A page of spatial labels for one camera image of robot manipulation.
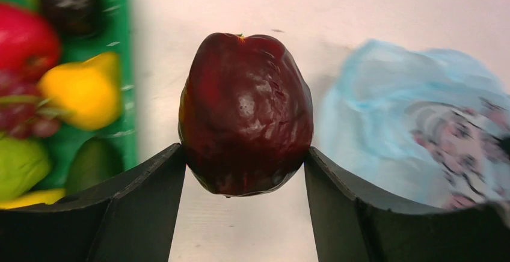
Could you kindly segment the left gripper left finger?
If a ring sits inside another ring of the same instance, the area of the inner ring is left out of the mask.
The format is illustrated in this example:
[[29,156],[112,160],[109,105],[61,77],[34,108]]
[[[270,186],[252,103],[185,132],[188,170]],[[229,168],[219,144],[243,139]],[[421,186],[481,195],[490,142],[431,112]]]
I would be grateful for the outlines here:
[[58,202],[1,211],[2,261],[167,261],[185,175],[175,143]]

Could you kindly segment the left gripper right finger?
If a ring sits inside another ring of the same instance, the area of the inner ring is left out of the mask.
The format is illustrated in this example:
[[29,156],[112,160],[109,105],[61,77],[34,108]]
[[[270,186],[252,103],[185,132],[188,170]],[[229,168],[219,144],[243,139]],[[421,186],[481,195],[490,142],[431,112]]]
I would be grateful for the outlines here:
[[304,165],[319,261],[508,261],[509,204],[445,210],[394,195],[310,148]]

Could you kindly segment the green avocado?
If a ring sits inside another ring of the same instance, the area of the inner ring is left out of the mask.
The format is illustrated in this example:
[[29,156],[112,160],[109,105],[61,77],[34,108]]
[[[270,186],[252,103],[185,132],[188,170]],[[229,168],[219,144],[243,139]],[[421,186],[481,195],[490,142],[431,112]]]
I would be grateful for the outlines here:
[[121,153],[105,138],[92,137],[78,149],[69,167],[67,195],[93,187],[124,171]]

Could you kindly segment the light blue plastic bag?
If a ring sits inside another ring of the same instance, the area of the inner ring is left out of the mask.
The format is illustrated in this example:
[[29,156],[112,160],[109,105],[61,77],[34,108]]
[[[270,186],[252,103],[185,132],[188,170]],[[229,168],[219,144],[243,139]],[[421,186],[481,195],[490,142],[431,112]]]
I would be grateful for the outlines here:
[[509,94],[457,50],[365,42],[315,130],[331,160],[400,197],[444,209],[509,199]]

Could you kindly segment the red grape bunch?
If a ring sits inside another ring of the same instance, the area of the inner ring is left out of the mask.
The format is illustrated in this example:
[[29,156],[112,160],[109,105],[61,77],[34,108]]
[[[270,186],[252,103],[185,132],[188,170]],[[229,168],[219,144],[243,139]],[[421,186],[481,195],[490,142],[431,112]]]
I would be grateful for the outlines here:
[[61,121],[48,106],[36,85],[14,73],[1,70],[1,135],[17,139],[49,138]]

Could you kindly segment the dark red apple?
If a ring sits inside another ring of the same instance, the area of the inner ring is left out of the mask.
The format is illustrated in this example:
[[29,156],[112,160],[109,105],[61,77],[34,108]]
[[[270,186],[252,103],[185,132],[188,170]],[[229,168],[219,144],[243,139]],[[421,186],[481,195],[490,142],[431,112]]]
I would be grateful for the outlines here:
[[186,164],[208,192],[269,193],[307,156],[314,132],[311,91],[280,40],[215,32],[192,61],[178,132]]

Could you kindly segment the green lime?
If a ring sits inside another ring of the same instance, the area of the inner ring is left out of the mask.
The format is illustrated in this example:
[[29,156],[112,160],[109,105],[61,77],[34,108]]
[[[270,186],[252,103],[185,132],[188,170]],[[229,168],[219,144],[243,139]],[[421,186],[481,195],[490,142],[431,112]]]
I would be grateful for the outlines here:
[[52,169],[37,139],[1,138],[1,201],[15,199],[43,180]]

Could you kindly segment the yellow pear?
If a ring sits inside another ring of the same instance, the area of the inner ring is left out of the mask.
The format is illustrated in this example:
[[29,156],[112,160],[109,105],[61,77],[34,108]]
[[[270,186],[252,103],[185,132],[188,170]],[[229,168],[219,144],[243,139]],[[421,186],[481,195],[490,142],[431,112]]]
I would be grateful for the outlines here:
[[122,115],[119,54],[104,52],[83,62],[60,64],[37,84],[67,124],[86,131],[109,126]]

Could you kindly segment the green plastic tray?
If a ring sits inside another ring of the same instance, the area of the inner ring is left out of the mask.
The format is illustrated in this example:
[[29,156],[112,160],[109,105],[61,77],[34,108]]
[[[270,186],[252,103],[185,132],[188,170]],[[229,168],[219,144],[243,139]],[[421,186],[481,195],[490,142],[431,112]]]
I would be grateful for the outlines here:
[[[39,12],[38,0],[1,0],[1,2],[19,5],[49,22]],[[57,32],[63,50],[56,66],[68,62],[83,62],[104,52],[119,54],[122,115],[109,126],[95,131],[86,131],[65,123],[60,118],[61,111],[56,109],[59,112],[58,119],[61,121],[59,131],[49,138],[30,137],[39,140],[44,145],[52,162],[52,169],[43,180],[24,194],[36,190],[65,189],[68,170],[74,156],[80,146],[92,137],[105,138],[114,145],[123,157],[124,171],[136,165],[134,80],[131,72],[130,18],[127,0],[103,0],[102,13],[105,19],[103,30],[88,37],[63,34],[49,22]]]

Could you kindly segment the dark purple plum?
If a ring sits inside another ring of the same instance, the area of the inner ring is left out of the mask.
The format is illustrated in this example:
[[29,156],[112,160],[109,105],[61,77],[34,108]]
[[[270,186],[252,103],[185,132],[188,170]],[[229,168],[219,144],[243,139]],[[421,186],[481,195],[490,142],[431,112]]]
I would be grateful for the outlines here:
[[39,12],[63,34],[88,37],[103,30],[103,0],[38,0]]

